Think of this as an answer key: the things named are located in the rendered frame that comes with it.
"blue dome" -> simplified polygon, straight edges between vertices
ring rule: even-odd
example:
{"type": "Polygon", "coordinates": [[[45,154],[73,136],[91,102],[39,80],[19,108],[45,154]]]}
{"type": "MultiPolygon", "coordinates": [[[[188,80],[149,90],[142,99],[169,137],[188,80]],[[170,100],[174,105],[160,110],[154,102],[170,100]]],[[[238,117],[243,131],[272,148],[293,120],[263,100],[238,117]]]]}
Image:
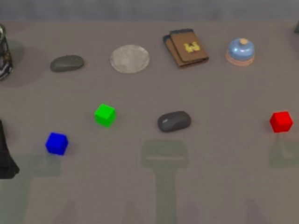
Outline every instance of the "blue dome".
{"type": "Polygon", "coordinates": [[[235,39],[228,46],[228,54],[237,61],[247,61],[254,56],[254,45],[244,38],[235,39]]]}

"black computer mouse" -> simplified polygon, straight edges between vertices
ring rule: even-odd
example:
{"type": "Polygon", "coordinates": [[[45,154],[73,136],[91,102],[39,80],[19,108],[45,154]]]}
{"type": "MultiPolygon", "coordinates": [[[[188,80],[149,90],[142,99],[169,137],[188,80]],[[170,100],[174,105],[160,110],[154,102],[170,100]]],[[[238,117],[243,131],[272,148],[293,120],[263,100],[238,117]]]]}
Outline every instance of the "black computer mouse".
{"type": "Polygon", "coordinates": [[[174,132],[189,127],[191,117],[185,111],[163,114],[158,119],[158,127],[162,132],[174,132]]]}

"gray tabletop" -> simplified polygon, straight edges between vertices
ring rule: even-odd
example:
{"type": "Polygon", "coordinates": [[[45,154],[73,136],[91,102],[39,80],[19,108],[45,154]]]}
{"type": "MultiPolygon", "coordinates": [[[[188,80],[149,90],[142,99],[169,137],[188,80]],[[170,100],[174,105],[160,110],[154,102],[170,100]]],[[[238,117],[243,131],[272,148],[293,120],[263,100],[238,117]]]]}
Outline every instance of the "gray tabletop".
{"type": "Polygon", "coordinates": [[[0,181],[1,224],[299,222],[295,23],[5,25],[15,70],[0,83],[0,117],[21,172],[0,181]],[[194,29],[208,63],[176,67],[162,36],[180,28],[194,29]],[[246,68],[224,57],[238,37],[256,47],[246,68]],[[150,53],[146,70],[125,75],[110,66],[112,51],[125,44],[150,53]],[[69,54],[85,66],[49,70],[69,54]],[[111,128],[94,121],[102,103],[117,111],[111,128]],[[158,117],[178,110],[192,125],[160,132],[158,117]],[[269,119],[280,110],[294,126],[275,135],[269,119]],[[68,136],[65,156],[47,153],[50,132],[68,136]]]}

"wallet logo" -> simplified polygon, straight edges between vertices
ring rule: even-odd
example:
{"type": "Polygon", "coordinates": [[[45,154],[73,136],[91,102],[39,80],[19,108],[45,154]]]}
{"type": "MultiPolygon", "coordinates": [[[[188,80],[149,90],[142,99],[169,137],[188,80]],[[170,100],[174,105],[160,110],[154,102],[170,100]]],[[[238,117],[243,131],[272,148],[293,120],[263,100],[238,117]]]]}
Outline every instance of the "wallet logo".
{"type": "Polygon", "coordinates": [[[194,41],[192,43],[184,43],[185,50],[188,53],[195,53],[197,51],[200,51],[199,45],[194,41]]]}

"green cube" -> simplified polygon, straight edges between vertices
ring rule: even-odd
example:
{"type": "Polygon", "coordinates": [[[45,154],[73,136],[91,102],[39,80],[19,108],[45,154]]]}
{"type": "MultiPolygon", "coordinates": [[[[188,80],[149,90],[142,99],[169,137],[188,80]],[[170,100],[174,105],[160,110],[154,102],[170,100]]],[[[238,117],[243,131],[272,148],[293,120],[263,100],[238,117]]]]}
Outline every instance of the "green cube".
{"type": "Polygon", "coordinates": [[[101,104],[95,111],[94,116],[97,123],[104,127],[110,127],[116,118],[116,111],[113,107],[101,104]]]}

